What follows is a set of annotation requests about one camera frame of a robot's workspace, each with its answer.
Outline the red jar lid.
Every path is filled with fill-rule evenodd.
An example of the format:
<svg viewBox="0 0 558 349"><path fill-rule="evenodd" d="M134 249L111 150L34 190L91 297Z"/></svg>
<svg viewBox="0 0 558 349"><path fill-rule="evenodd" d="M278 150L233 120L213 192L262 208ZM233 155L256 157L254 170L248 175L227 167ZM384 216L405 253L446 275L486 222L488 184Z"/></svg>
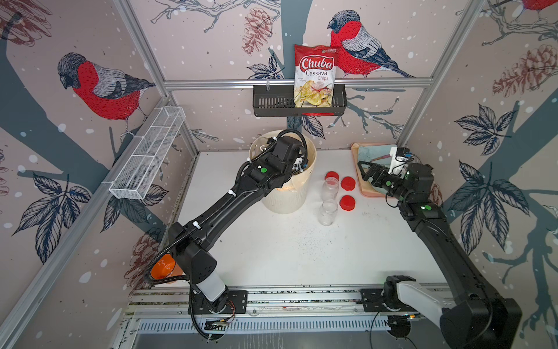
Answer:
<svg viewBox="0 0 558 349"><path fill-rule="evenodd" d="M353 211L353 209L356 206L356 200L350 195L345 195L340 199L339 206L344 211L347 211L347 212Z"/></svg>
<svg viewBox="0 0 558 349"><path fill-rule="evenodd" d="M330 177L335 178L336 180L339 180L339 174L335 171L330 171L330 172L326 173L325 179L328 179Z"/></svg>
<svg viewBox="0 0 558 349"><path fill-rule="evenodd" d="M352 177L344 177L341 180L341 187L345 190L345 191L352 191L355 189L356 187L356 181L354 178Z"/></svg>

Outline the glass jar with tea leaves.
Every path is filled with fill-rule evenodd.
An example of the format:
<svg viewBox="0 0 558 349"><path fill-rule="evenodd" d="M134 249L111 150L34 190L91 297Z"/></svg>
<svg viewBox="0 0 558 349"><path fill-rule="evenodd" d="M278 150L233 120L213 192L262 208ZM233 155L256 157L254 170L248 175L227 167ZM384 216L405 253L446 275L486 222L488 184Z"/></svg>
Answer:
<svg viewBox="0 0 558 349"><path fill-rule="evenodd" d="M327 177L324 180L321 199L325 202L328 200L334 201L337 198L339 192L339 180L335 177Z"/></svg>

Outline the red-lidded glass jar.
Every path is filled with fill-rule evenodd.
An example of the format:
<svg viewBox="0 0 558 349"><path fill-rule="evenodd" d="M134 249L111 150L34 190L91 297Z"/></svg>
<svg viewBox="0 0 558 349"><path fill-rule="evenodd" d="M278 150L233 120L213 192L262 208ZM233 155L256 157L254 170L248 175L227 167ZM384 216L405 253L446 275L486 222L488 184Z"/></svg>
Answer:
<svg viewBox="0 0 558 349"><path fill-rule="evenodd" d="M321 225L330 226L337 217L338 205L335 200L328 199L323 201L318 215L318 221Z"/></svg>

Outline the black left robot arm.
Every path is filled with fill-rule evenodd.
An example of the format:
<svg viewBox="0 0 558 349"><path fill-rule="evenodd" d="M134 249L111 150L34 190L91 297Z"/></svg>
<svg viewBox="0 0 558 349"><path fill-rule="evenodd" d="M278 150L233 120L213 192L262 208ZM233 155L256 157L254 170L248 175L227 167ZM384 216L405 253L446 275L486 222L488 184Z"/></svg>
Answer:
<svg viewBox="0 0 558 349"><path fill-rule="evenodd" d="M218 202L185 225L176 222L170 228L170 255L213 312L226 307L228 288L217 275L217 261L210 249L248 208L282 188L307 162L302 133L284 130L268 140L260 155L241 165L234 186Z"/></svg>

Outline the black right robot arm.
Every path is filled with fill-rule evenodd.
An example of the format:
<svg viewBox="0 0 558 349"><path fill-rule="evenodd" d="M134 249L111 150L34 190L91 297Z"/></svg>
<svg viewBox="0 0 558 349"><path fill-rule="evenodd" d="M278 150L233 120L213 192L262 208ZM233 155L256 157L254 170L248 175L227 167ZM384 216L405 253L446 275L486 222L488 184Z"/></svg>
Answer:
<svg viewBox="0 0 558 349"><path fill-rule="evenodd" d="M391 311L408 306L440 329L450 348L511 348L523 312L503 298L474 266L451 232L442 209L430 200L432 167L411 163L399 174L373 162L357 164L364 180L398 201L397 208L422 240L448 282L453 301L408 276L390 276L382 303Z"/></svg>

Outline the pink plastic tray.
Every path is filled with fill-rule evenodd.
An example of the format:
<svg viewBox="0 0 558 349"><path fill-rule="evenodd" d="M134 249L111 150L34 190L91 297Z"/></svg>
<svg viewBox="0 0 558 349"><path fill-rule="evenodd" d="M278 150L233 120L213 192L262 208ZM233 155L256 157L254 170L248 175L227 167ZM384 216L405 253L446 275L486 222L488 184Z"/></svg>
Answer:
<svg viewBox="0 0 558 349"><path fill-rule="evenodd" d="M390 145L390 144L353 143L351 145L351 152L352 152L353 160L354 160L354 163L355 163L355 168L356 168L356 173L357 173L357 182L359 184L360 193L362 193L363 196L366 196L366 197L369 197L369 198L384 196L385 193L386 193L386 190L384 190L382 188L373 187L370 183L364 181L363 178L362 178L361 171L359 170L359 168L357 166L357 163L358 163L357 150L361 145Z"/></svg>

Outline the yellowish bin liner bag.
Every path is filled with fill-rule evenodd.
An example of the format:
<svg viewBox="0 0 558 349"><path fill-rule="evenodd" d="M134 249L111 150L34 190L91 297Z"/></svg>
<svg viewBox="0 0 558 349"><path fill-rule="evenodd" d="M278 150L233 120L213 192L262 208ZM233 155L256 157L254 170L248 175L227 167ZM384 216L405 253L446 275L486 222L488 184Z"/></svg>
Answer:
<svg viewBox="0 0 558 349"><path fill-rule="evenodd" d="M265 149L267 149L269 139L271 138L273 140L273 138L276 137L279 133L280 130L276 130L276 131L264 133L263 135L258 135L258 137L254 140L254 142L250 146L249 149L250 159L251 160L255 159ZM304 135L304 138L307 143L308 163L301 172L297 172L296 174L294 174L289 180L289 182L283 185L281 190L301 191L303 187L305 187L310 180L310 177L313 173L315 163L316 163L317 150L314 143L308 136Z"/></svg>

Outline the cream waste bin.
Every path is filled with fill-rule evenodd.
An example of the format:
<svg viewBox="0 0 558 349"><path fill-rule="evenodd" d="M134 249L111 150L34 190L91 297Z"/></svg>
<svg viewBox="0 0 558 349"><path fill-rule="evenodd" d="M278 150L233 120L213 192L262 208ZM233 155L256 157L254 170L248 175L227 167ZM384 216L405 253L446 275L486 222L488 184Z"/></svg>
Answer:
<svg viewBox="0 0 558 349"><path fill-rule="evenodd" d="M262 200L263 205L277 214L291 214L300 209L306 201L310 180L301 191L274 189Z"/></svg>

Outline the Chuba cassava chips bag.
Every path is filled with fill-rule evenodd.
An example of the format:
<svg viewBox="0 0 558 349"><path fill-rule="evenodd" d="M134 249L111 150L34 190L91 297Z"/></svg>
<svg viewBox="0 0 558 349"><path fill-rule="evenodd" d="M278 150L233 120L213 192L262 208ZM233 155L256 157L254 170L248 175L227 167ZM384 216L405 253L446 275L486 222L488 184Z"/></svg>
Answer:
<svg viewBox="0 0 558 349"><path fill-rule="evenodd" d="M337 47L294 46L294 104L296 108L333 106L334 81L339 61Z"/></svg>

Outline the orange cup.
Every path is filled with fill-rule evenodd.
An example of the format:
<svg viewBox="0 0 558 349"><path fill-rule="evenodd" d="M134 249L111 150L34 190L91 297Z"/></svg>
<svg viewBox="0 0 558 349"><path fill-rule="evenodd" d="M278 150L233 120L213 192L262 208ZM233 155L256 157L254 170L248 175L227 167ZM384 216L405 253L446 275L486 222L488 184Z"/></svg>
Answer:
<svg viewBox="0 0 558 349"><path fill-rule="evenodd" d="M182 276L183 271L170 254L165 254L151 269L151 277L155 280Z"/></svg>

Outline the black wall basket shelf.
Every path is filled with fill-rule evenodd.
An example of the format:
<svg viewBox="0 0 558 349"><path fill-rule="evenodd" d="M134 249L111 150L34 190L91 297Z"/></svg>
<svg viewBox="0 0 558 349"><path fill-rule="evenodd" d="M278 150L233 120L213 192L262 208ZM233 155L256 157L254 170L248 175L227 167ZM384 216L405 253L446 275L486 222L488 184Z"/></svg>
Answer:
<svg viewBox="0 0 558 349"><path fill-rule="evenodd" d="M292 85L254 86L252 106L257 117L342 116L347 108L344 85L334 86L331 107L296 107Z"/></svg>

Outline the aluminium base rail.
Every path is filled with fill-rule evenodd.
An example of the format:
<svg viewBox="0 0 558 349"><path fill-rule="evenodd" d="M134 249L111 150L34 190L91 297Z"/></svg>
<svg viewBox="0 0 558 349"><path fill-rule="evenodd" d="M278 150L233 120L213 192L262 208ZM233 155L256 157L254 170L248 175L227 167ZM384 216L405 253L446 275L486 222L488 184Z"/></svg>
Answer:
<svg viewBox="0 0 558 349"><path fill-rule="evenodd" d="M187 287L136 291L123 311L115 342L141 334L281 334L390 330L397 318L425 320L416 307L387 307L380 284L233 286L221 311L210 311Z"/></svg>

